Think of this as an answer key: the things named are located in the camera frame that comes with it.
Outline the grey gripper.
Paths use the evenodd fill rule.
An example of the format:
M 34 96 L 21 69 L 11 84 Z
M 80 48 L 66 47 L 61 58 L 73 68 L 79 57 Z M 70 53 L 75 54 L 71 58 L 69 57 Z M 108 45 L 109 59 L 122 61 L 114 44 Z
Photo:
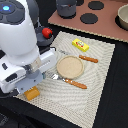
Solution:
M 24 79 L 16 83 L 17 91 L 22 94 L 37 84 L 41 83 L 45 75 L 40 71 L 27 75 Z

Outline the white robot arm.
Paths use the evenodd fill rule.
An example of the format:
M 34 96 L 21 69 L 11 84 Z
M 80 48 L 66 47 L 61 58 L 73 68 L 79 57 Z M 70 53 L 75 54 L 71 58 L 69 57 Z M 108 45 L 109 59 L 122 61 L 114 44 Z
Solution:
M 39 23 L 35 0 L 0 0 L 0 89 L 19 94 L 43 80 L 43 73 L 56 64 L 55 49 L 43 53 L 37 46 L 34 25 Z

